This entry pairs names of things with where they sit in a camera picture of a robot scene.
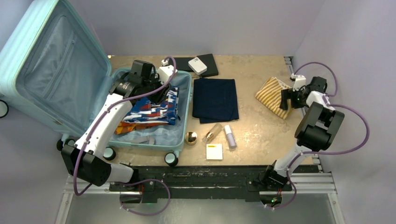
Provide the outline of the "yellow striped garment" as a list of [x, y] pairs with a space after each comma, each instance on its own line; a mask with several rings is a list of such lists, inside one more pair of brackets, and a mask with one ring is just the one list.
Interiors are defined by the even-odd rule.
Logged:
[[272, 111], [281, 119], [287, 119], [293, 109], [289, 107], [287, 110], [280, 108], [282, 96], [281, 91], [289, 89], [290, 86], [276, 77], [269, 78], [260, 90], [255, 94], [255, 98], [265, 107]]

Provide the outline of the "blue white patterned garment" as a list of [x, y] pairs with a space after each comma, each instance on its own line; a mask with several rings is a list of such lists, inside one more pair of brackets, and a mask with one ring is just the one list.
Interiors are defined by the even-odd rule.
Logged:
[[147, 97], [138, 100], [123, 118], [124, 123], [175, 125], [178, 119], [179, 87], [171, 86], [165, 100], [156, 104]]

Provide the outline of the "orange camouflage garment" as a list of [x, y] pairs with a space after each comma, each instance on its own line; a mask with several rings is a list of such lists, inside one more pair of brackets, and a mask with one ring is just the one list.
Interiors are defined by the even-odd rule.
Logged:
[[120, 134], [126, 134], [132, 131], [136, 130], [143, 130], [143, 129], [148, 129], [148, 128], [153, 128], [156, 126], [163, 126], [163, 125], [168, 125], [168, 123], [126, 123], [126, 122], [120, 122], [117, 128], [114, 131], [114, 134], [120, 135]]

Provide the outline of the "navy blue garment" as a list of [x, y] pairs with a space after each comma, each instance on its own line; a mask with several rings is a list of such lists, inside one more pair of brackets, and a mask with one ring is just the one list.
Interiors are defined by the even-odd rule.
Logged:
[[238, 120], [234, 79], [199, 78], [193, 82], [192, 116], [201, 124]]

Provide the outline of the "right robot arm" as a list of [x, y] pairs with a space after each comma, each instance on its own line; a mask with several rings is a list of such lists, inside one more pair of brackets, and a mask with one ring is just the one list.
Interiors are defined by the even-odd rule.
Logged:
[[307, 108], [294, 137], [296, 144], [281, 159], [267, 166], [259, 181], [266, 189], [283, 188], [295, 169], [311, 154], [327, 150], [332, 144], [345, 117], [329, 103], [327, 80], [313, 77], [308, 84], [303, 75], [291, 75], [293, 87], [281, 92], [280, 109]]

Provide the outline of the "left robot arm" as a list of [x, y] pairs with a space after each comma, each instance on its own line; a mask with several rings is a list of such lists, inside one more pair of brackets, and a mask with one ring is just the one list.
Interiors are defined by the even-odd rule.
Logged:
[[65, 144], [61, 150], [74, 185], [80, 178], [90, 185], [121, 182], [128, 191], [138, 188], [139, 178], [134, 175], [133, 168], [109, 163], [103, 156], [114, 131], [136, 100], [151, 96], [152, 102], [162, 101], [176, 73], [174, 64], [164, 64], [156, 69], [151, 63], [135, 60], [130, 71], [115, 80], [97, 117], [85, 133], [72, 146]]

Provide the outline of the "white power bank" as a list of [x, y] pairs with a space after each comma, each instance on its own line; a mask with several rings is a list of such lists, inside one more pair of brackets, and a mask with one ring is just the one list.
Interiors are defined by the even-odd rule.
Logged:
[[201, 75], [207, 71], [207, 66], [198, 57], [189, 60], [188, 65], [197, 75]]

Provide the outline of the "gold round jar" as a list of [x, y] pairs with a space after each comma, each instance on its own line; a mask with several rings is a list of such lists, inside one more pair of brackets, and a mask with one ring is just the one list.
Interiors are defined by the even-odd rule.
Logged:
[[192, 146], [197, 143], [197, 137], [198, 135], [196, 132], [187, 132], [184, 141], [187, 145]]

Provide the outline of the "clear gold perfume bottle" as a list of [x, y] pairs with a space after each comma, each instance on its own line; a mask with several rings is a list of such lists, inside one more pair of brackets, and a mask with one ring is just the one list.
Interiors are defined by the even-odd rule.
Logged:
[[212, 140], [216, 138], [216, 136], [222, 131], [223, 126], [220, 123], [214, 125], [213, 128], [203, 137], [202, 141], [205, 144], [210, 144]]

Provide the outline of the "lavender cosmetic tube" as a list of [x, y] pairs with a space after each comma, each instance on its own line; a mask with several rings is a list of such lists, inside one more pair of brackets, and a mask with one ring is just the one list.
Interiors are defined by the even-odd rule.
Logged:
[[224, 132], [225, 132], [225, 135], [226, 135], [226, 139], [227, 139], [229, 148], [230, 149], [235, 149], [237, 147], [237, 144], [236, 144], [236, 141], [235, 141], [235, 138], [234, 138], [234, 135], [233, 135], [231, 127], [229, 125], [225, 125], [224, 126]]

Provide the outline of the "white square box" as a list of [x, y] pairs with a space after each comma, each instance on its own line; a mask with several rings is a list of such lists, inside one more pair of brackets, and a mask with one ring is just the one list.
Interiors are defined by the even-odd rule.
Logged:
[[222, 144], [207, 144], [206, 145], [206, 159], [207, 160], [223, 160], [223, 146], [222, 146]]

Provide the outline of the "black metal base rail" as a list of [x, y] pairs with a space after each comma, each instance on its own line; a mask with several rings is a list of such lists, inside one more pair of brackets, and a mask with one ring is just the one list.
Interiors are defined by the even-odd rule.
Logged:
[[92, 185], [86, 194], [112, 193], [136, 196], [128, 202], [156, 203], [158, 199], [241, 199], [278, 206], [294, 193], [334, 193], [330, 173], [317, 165], [300, 165], [282, 187], [279, 181], [264, 180], [266, 165], [246, 166], [137, 166], [134, 186], [106, 182]]

